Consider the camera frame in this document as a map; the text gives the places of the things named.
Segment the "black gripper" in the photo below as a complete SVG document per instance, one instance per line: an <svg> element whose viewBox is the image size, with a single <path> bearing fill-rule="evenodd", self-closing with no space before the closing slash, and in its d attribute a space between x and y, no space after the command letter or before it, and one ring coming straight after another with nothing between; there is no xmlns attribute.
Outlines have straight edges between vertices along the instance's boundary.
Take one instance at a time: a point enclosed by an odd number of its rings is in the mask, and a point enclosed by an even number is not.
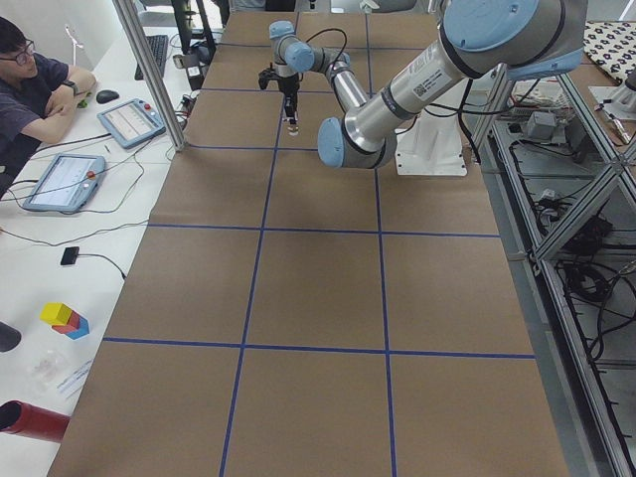
<svg viewBox="0 0 636 477"><path fill-rule="evenodd" d="M298 91L300 89L300 76L295 74L290 77L280 77L278 79L278 89L284 95L284 121L288 125L298 125Z"/></svg>

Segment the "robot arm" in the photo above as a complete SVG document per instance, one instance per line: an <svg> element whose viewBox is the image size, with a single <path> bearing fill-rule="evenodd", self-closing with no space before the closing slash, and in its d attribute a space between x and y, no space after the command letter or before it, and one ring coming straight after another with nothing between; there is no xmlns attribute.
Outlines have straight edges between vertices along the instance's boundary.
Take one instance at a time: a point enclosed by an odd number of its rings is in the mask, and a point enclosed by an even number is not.
<svg viewBox="0 0 636 477"><path fill-rule="evenodd" d="M290 22L272 23L269 39L277 74L323 74L344 111L319 128L321 161L332 168L376 169L395 157L397 128L462 80L499 65L510 80L574 70L583 55L586 14L584 1L453 1L437 40L374 96L364 93L345 54L301 41Z"/></svg>

